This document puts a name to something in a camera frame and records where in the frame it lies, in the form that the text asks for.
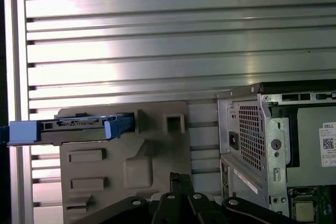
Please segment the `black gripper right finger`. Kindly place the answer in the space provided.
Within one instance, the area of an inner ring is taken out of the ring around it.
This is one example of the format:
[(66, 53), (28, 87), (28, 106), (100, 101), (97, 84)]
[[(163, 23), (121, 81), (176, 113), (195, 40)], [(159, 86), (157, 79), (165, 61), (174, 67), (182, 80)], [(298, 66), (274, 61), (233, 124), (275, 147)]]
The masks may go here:
[(296, 223), (295, 220), (239, 197), (229, 197), (217, 204), (197, 193), (189, 174), (179, 174), (178, 192), (191, 211), (194, 223)]

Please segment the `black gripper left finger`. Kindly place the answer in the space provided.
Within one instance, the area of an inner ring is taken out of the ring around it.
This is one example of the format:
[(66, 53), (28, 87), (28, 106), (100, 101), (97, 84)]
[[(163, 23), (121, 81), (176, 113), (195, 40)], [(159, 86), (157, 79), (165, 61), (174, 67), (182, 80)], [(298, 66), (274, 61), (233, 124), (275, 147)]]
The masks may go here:
[(170, 191), (159, 200), (132, 196), (86, 216), (86, 223), (179, 223), (183, 174), (170, 173)]

